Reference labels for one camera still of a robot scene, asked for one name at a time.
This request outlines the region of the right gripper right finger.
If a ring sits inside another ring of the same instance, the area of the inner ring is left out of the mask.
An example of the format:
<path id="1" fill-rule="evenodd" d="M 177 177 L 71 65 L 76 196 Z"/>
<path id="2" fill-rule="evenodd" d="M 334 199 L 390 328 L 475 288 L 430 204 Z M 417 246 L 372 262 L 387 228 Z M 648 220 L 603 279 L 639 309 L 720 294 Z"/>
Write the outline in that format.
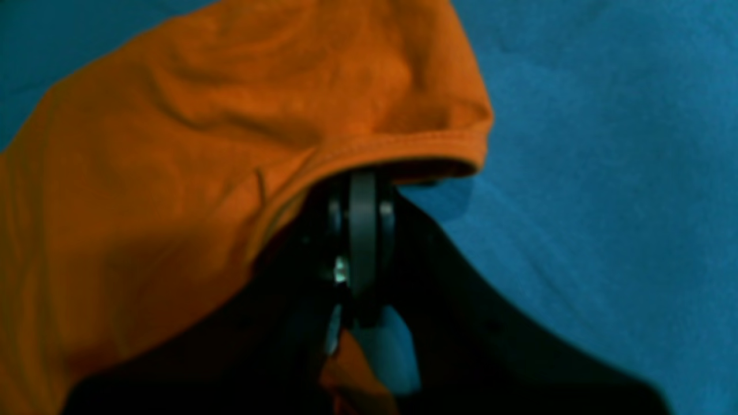
<path id="1" fill-rule="evenodd" d="M 643 380 L 543 328 L 498 293 L 424 211 L 374 171 L 348 176 L 355 326 L 399 313 L 421 390 L 413 414 L 667 414 Z"/>

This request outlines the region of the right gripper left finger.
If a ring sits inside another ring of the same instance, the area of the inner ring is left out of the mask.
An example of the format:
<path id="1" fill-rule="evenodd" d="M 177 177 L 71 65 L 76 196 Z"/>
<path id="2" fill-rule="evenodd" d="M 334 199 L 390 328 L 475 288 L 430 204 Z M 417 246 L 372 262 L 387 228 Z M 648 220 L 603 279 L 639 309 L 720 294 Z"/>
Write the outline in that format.
<path id="1" fill-rule="evenodd" d="M 255 277 L 176 337 L 74 387 L 64 414 L 332 414 L 319 376 L 348 296 L 348 179 L 322 182 Z"/>

